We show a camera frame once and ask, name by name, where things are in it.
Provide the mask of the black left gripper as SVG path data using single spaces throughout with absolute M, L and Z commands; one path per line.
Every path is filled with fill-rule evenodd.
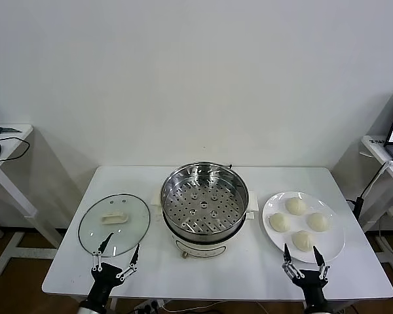
M 101 242 L 97 251 L 92 252 L 92 269 L 91 274 L 94 279 L 93 288 L 102 288 L 111 290 L 114 287 L 123 284 L 123 281 L 135 273 L 138 269 L 138 257 L 140 251 L 140 244 L 136 245 L 136 249 L 128 267 L 121 270 L 117 266 L 108 263 L 102 263 L 102 254 L 104 253 L 110 239 L 114 235 L 111 232 L 104 241 Z

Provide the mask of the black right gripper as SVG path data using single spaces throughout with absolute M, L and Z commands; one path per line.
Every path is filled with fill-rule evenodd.
M 282 264 L 282 269 L 293 280 L 293 283 L 302 289 L 303 294 L 321 294 L 323 293 L 322 289 L 328 283 L 327 274 L 330 266 L 325 263 L 324 257 L 316 247 L 314 247 L 314 257 L 319 271 L 299 270 L 292 262 L 287 244 L 284 244 L 284 263 Z

